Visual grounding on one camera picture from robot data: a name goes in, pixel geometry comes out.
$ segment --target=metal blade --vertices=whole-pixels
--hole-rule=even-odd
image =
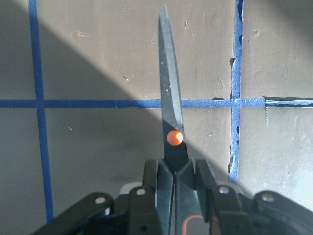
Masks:
[[[184,135],[178,69],[166,6],[163,6],[159,17],[158,39],[164,159],[170,170],[177,172],[188,162],[188,154],[185,142],[171,146],[166,138],[172,130],[178,130]]]

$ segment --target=orange pivot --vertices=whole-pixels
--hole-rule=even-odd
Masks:
[[[182,136],[182,133],[180,131],[173,130],[167,134],[166,139],[170,145],[178,146],[182,143],[183,136]]]

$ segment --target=screw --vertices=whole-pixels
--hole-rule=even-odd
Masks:
[[[229,188],[225,186],[220,186],[219,187],[219,192],[222,194],[228,194],[229,193]]]
[[[140,188],[136,191],[136,194],[138,196],[141,196],[141,195],[145,195],[146,194],[146,190],[144,188]]]
[[[106,199],[104,197],[98,197],[96,198],[96,200],[94,201],[95,204],[102,204],[106,201]]]
[[[273,202],[274,201],[274,197],[272,194],[269,193],[263,193],[261,196],[262,200],[265,202]]]

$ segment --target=vertical blue tape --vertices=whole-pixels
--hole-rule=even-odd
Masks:
[[[53,205],[52,205],[47,130],[45,123],[44,87],[42,77],[39,25],[36,0],[28,0],[28,11],[29,11],[30,36],[33,57],[33,70],[35,78],[35,94],[36,94],[37,119],[39,129],[40,154],[44,180],[45,210],[46,210],[46,219],[47,222],[49,222],[53,219]]]
[[[232,98],[234,105],[231,109],[231,150],[229,181],[238,182],[239,166],[239,127],[240,127],[240,104],[241,104],[241,63],[242,63],[242,37],[243,37],[243,4],[244,0],[236,0],[235,29],[234,29],[234,63],[232,66]]]

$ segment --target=silver screw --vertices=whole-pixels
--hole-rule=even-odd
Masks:
[[[272,194],[269,193],[263,193],[261,196],[262,200],[265,202],[273,202],[274,201],[274,197]]]
[[[95,204],[102,204],[106,201],[106,199],[104,197],[98,197],[96,198],[96,200],[94,201]]]
[[[219,192],[222,193],[222,194],[228,194],[229,193],[229,187],[220,186],[219,187]]]
[[[141,196],[141,195],[145,195],[146,194],[146,190],[144,188],[140,188],[136,191],[136,194],[138,196]]]

